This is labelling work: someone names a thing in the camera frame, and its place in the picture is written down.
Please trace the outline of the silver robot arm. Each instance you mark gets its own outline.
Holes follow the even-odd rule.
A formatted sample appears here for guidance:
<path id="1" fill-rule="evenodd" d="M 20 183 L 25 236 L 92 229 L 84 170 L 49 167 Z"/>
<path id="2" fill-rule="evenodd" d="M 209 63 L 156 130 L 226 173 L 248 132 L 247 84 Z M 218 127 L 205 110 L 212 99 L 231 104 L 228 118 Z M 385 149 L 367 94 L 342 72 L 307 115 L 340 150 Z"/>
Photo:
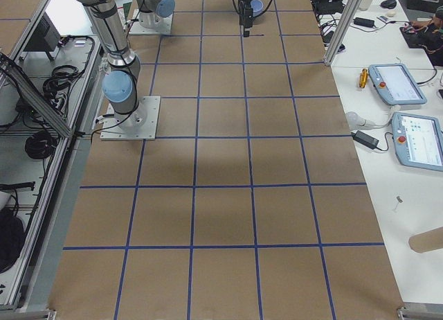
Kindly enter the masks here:
<path id="1" fill-rule="evenodd" d="M 141 63 L 129 45 L 127 33 L 118 14 L 115 0 L 76 0 L 88 12 L 100 43 L 107 54 L 110 73 L 102 81 L 102 90 L 114 109 L 116 124 L 123 128 L 145 122 L 137 92 Z M 167 18 L 173 14 L 175 0 L 136 0 L 141 12 L 139 21 L 148 25 L 154 15 Z"/>
<path id="2" fill-rule="evenodd" d="M 161 26 L 175 9 L 175 0 L 136 0 L 138 21 L 146 29 Z"/>

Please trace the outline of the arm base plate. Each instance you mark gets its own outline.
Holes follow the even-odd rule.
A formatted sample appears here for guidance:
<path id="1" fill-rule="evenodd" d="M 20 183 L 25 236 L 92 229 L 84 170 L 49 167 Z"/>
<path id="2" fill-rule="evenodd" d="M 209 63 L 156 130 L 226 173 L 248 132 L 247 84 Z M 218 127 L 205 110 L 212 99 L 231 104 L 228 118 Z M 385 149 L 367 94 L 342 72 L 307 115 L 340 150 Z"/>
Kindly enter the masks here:
<path id="1" fill-rule="evenodd" d="M 109 103 L 107 113 L 113 114 L 106 118 L 100 133 L 103 141 L 135 141 L 154 140 L 159 119 L 161 104 L 160 96 L 143 96 L 138 100 L 138 109 L 126 119 L 125 116 L 115 114 Z"/>
<path id="2" fill-rule="evenodd" d="M 155 12 L 139 12 L 135 9 L 134 15 L 127 21 L 130 35 L 170 35 L 173 15 L 160 17 Z"/>

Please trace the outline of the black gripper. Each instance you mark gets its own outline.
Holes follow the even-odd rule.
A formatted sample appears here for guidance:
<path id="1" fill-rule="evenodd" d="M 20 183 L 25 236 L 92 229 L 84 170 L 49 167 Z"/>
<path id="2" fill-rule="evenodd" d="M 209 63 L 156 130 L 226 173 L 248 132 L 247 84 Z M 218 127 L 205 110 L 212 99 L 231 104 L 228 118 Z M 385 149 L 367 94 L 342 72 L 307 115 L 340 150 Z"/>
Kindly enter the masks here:
<path id="1" fill-rule="evenodd" d="M 243 30 L 243 37 L 249 37 L 250 29 L 253 26 L 253 9 L 250 2 L 252 0 L 239 1 L 239 24 Z"/>

